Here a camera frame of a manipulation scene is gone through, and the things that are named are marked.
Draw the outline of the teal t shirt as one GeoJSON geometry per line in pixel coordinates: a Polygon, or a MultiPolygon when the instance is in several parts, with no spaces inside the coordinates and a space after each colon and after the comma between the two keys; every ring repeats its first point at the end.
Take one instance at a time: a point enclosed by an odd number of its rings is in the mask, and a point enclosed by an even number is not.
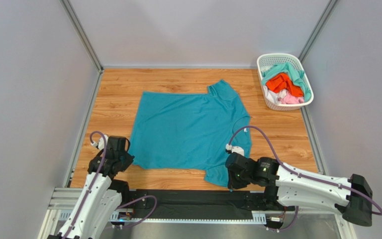
{"type": "Polygon", "coordinates": [[[246,154],[252,141],[241,127],[250,115],[239,94],[224,80],[205,94],[144,92],[135,117],[129,153],[143,169],[197,169],[205,181],[228,185],[228,143],[246,154]]]}

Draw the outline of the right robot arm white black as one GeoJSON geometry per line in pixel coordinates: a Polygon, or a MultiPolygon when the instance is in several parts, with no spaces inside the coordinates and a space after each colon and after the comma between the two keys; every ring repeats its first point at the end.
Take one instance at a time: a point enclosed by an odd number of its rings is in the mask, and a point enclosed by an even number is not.
{"type": "Polygon", "coordinates": [[[352,224],[370,227],[373,192],[365,177],[332,177],[301,170],[276,159],[247,158],[228,151],[225,166],[228,188],[242,189],[249,184],[263,187],[263,203],[268,210],[278,207],[307,207],[337,213],[352,224]]]}

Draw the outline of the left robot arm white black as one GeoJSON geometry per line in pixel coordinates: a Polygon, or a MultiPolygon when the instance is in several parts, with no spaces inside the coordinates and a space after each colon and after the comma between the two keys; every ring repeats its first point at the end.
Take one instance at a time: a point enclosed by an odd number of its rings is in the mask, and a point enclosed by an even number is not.
{"type": "Polygon", "coordinates": [[[104,135],[91,145],[98,153],[89,162],[85,185],[64,225],[50,239],[97,239],[116,208],[130,199],[128,182],[115,178],[133,162],[130,141],[104,135]]]}

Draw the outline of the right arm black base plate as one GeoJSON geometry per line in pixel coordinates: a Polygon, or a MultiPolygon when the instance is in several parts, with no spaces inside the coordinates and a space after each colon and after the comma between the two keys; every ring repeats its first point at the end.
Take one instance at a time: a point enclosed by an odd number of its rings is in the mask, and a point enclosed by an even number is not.
{"type": "Polygon", "coordinates": [[[295,206],[283,206],[273,194],[247,192],[244,202],[245,208],[251,211],[295,211],[295,206]]]}

